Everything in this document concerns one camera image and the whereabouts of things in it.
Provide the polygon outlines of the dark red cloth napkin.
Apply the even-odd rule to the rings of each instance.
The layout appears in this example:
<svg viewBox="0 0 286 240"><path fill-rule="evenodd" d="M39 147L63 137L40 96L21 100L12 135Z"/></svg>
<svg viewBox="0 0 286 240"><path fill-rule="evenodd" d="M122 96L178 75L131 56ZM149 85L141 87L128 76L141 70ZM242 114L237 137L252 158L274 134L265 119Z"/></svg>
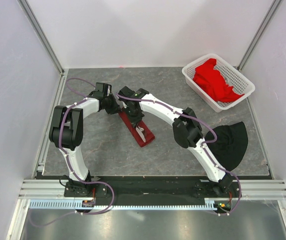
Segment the dark red cloth napkin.
<svg viewBox="0 0 286 240"><path fill-rule="evenodd" d="M118 115L121 117L131 135L141 148L150 144L155 139L154 134L149 130L143 121L139 122L138 126L133 127L125 112L122 111L118 113Z"/></svg>

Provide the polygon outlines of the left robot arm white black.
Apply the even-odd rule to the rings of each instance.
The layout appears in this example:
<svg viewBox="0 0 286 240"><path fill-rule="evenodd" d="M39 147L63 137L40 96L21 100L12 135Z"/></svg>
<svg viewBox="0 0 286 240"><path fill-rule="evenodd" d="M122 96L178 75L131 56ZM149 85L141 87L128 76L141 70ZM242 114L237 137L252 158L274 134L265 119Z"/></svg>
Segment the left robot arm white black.
<svg viewBox="0 0 286 240"><path fill-rule="evenodd" d="M69 171L69 178L78 181L75 191L82 197L92 193L90 173L86 167L81 143L84 135L83 120L105 110L113 115L120 112L112 86L107 83L96 83L94 91L84 95L83 99L71 105L58 105L54 108L49 130L49 140L62 153Z"/></svg>

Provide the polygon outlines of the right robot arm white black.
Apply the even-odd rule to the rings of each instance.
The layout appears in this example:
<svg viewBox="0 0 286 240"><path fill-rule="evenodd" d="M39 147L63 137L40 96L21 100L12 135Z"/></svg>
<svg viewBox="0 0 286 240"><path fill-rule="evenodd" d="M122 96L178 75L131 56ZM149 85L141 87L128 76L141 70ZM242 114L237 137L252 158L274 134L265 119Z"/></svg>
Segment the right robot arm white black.
<svg viewBox="0 0 286 240"><path fill-rule="evenodd" d="M144 112L171 125L175 142L180 147L189 150L205 170L213 194L223 197L229 192L233 181L231 172L223 167L208 146L218 137L207 124L196 117L191 108L180 109L171 106L142 88L134 92L124 87L116 96L123 102L126 113L134 126L138 125Z"/></svg>

